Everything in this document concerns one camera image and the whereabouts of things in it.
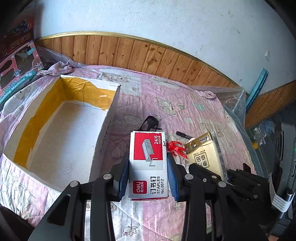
red and white box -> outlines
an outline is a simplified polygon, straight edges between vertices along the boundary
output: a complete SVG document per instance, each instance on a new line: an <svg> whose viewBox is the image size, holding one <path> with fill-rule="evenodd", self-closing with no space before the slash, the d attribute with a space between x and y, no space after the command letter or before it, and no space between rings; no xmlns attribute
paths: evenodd
<svg viewBox="0 0 296 241"><path fill-rule="evenodd" d="M129 197L132 201L168 197L168 166L164 132L131 133Z"/></svg>

red toy figure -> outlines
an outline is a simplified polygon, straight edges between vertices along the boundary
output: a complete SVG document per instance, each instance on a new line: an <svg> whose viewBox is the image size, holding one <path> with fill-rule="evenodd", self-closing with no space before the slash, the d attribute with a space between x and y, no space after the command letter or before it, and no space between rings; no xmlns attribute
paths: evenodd
<svg viewBox="0 0 296 241"><path fill-rule="evenodd" d="M177 156L176 153L178 153L180 156L187 159L187 155L184 154L185 148L182 146L177 146L176 144L183 145L181 142L171 141L170 143L167 143L168 151L171 152L174 156Z"/></svg>

white wall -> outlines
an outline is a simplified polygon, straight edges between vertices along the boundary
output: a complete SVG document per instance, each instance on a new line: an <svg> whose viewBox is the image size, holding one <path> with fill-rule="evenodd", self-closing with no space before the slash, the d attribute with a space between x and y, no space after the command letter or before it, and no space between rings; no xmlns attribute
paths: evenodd
<svg viewBox="0 0 296 241"><path fill-rule="evenodd" d="M35 37L108 31L152 39L217 68L250 92L296 79L296 41L264 0L39 0ZM269 62L265 59L270 52Z"/></svg>

silver screw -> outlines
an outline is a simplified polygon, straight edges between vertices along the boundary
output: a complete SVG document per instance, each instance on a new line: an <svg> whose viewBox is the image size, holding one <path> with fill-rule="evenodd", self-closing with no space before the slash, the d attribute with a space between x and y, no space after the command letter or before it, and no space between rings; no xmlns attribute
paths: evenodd
<svg viewBox="0 0 296 241"><path fill-rule="evenodd" d="M70 187L76 187L78 185L77 181L70 182Z"/></svg>
<svg viewBox="0 0 296 241"><path fill-rule="evenodd" d="M221 188L224 188L226 187L226 183L225 182L218 182L218 186L221 187Z"/></svg>
<svg viewBox="0 0 296 241"><path fill-rule="evenodd" d="M112 175L110 174L110 173L106 173L104 176L103 176L103 178L105 179L105 180L108 180L108 179L110 179L112 177Z"/></svg>
<svg viewBox="0 0 296 241"><path fill-rule="evenodd" d="M191 179L193 179L193 176L192 176L191 174L186 174L186 175L185 175L185 178L186 178L187 180L191 180Z"/></svg>

pink quilt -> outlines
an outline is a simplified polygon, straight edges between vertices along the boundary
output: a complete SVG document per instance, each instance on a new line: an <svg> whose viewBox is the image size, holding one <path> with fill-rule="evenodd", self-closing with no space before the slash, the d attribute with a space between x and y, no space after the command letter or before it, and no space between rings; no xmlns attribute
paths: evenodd
<svg viewBox="0 0 296 241"><path fill-rule="evenodd" d="M249 152L232 118L220 101L211 93L195 91L182 83L161 77L108 66L86 66L73 69L61 62L53 65L44 75L15 94L5 104L0 117L0 151L21 120L25 110L36 96L58 75L95 78L121 84L118 110L110 130L108 149L101 174L121 161L128 150L130 132L137 130L148 115L159 121L167 141L186 139L176 131L200 136L207 131L217 134L227 168L241 168L246 162L255 173ZM184 158L176 162L188 168ZM59 193L40 184L19 170L3 155L0 158L0 203L36 226ZM158 201L131 202L127 196L120 203L111 203L115 237L117 240L181 240L185 203L173 197ZM87 204L86 240L89 240L91 203ZM207 209L207 229L211 221Z"/></svg>

